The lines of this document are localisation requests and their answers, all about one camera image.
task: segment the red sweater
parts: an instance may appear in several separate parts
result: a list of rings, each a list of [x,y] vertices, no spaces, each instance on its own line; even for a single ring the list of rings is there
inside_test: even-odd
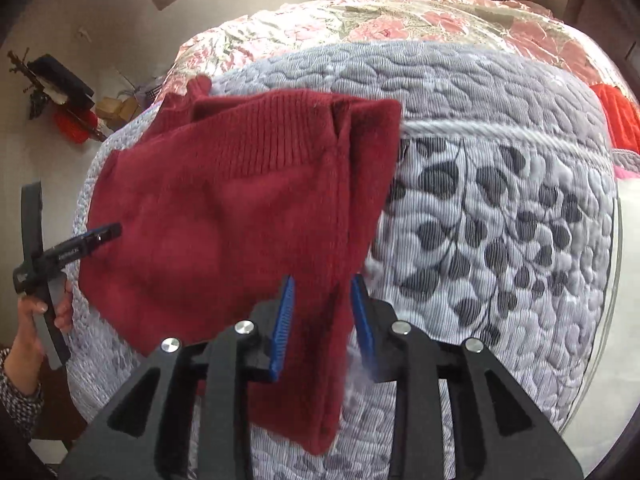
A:
[[[376,230],[401,106],[307,90],[168,95],[140,141],[113,152],[89,229],[122,236],[82,261],[89,302],[143,354],[212,338],[296,280],[284,370],[252,384],[251,420],[325,452],[338,428],[353,326],[349,284]]]

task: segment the sweater sleeve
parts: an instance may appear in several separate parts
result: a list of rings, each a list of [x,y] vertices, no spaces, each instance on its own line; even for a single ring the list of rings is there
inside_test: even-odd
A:
[[[38,385],[33,395],[26,396],[13,385],[4,371],[4,360],[9,350],[0,351],[0,402],[22,436],[30,440],[44,403],[42,388]]]

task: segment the bed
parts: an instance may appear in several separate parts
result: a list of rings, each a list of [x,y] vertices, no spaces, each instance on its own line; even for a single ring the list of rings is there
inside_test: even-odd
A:
[[[219,27],[196,35],[181,46],[174,66],[168,73],[156,104],[124,131],[108,140],[111,149],[122,149],[130,144],[132,129],[144,130],[155,116],[158,105],[168,92],[184,93],[186,83],[196,74],[205,73],[214,78],[233,69],[248,67],[251,63],[298,52],[326,44],[355,43],[376,40],[417,40],[479,45],[489,50],[507,52],[523,58],[541,61],[575,75],[587,86],[609,84],[620,88],[631,101],[637,103],[620,72],[603,51],[586,35],[554,19],[549,10],[531,2],[495,2],[493,0],[331,0],[316,1],[298,5],[286,5],[277,11],[261,11],[251,17],[243,16]],[[613,158],[623,168],[634,169],[633,160],[626,164],[621,154]],[[90,170],[87,182],[95,181],[100,165]],[[588,423],[595,408],[602,406],[602,395],[608,389],[602,386],[601,370],[606,362],[619,361],[619,355],[612,353],[612,346],[606,343],[611,334],[619,334],[625,323],[620,320],[632,317],[630,305],[638,295],[629,286],[634,265],[632,255],[623,253],[622,230],[628,229],[632,236],[632,226],[636,220],[633,209],[620,214],[619,202],[633,202],[634,194],[640,192],[637,182],[630,180],[624,184],[616,203],[615,218],[611,238],[611,267],[607,280],[606,300],[599,316],[598,329],[593,337],[591,358],[585,372],[582,386],[568,401],[570,410],[562,420],[558,430],[564,432],[565,439],[574,450],[585,474],[591,472],[624,430],[633,414],[640,392],[630,390],[618,416],[612,418],[606,436],[599,437],[597,445],[584,438]],[[90,193],[83,192],[79,201],[79,211],[86,210]],[[74,224],[75,231],[83,228],[79,213]],[[68,365],[68,377],[72,398],[80,413],[91,420],[95,413],[113,395],[114,391],[127,379],[132,367],[140,362],[140,356],[126,343],[118,339],[99,314],[92,309],[78,289],[78,269],[73,266],[71,277],[74,282],[74,323],[72,336],[74,358]],[[622,296],[626,306],[616,306],[616,292],[624,290]],[[626,312],[615,318],[613,312]],[[108,334],[112,340],[111,361],[105,365],[97,355],[104,349],[90,348],[88,340],[95,333]],[[631,336],[615,336],[630,344]]]

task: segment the red cloth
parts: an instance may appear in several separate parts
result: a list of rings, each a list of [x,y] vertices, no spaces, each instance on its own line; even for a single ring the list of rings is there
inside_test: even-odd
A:
[[[286,362],[255,384],[256,424],[325,452],[338,428],[353,326],[350,278],[375,234],[401,106],[307,90],[168,95],[95,184],[88,228],[122,236],[82,261],[80,289],[135,349],[213,337],[296,280]]]
[[[599,84],[591,89],[604,108],[613,147],[640,153],[638,108],[615,86]]]

